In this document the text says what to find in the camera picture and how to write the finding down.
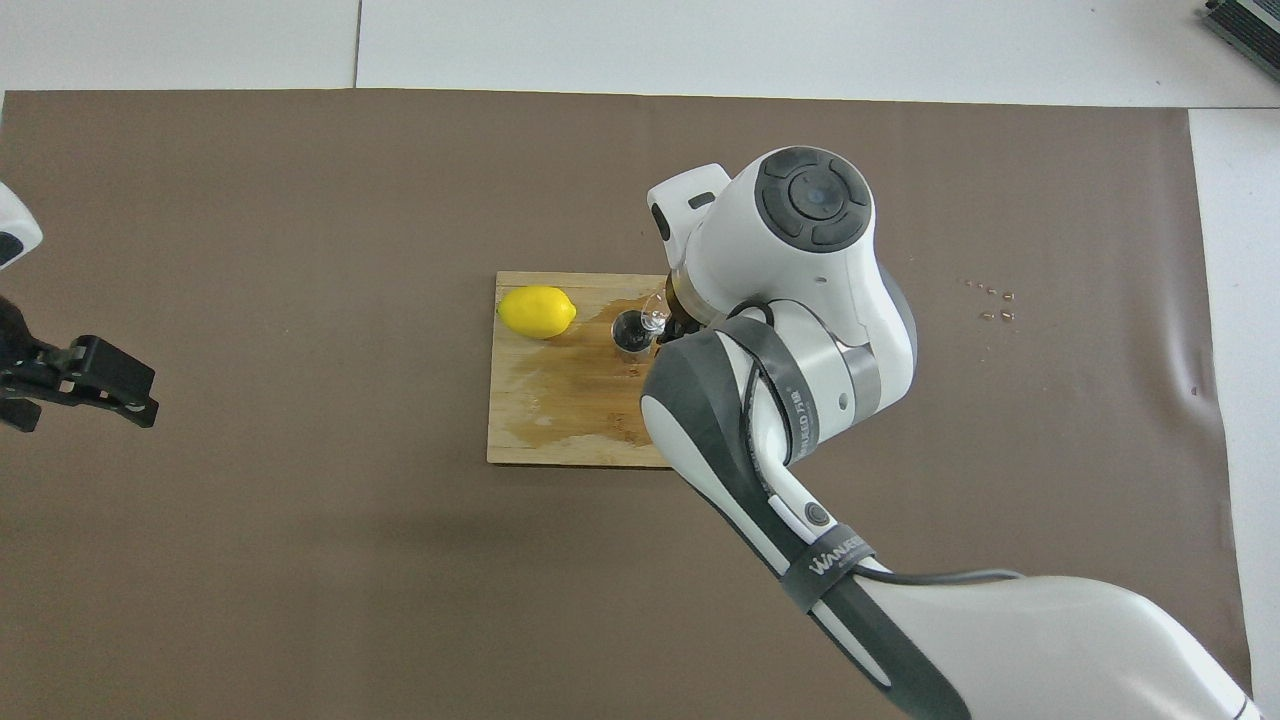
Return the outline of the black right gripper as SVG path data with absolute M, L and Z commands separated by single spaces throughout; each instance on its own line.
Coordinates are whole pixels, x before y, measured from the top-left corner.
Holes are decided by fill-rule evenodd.
M 676 300 L 668 301 L 668 313 L 660 332 L 660 345 L 666 345 L 686 334 L 699 332 L 703 324 L 689 314 Z

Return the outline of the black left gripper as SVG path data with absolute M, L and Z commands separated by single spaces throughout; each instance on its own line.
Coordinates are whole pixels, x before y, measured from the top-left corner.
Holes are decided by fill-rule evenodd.
M 151 397 L 151 366 L 95 334 L 83 334 L 67 348 L 35 338 L 20 309 L 1 296 L 3 366 L 36 360 L 42 352 L 45 366 L 56 375 L 55 404 L 97 407 L 137 427 L 154 427 L 159 402 Z M 33 432 L 40 416 L 41 407 L 29 400 L 0 401 L 1 423 L 18 432 Z

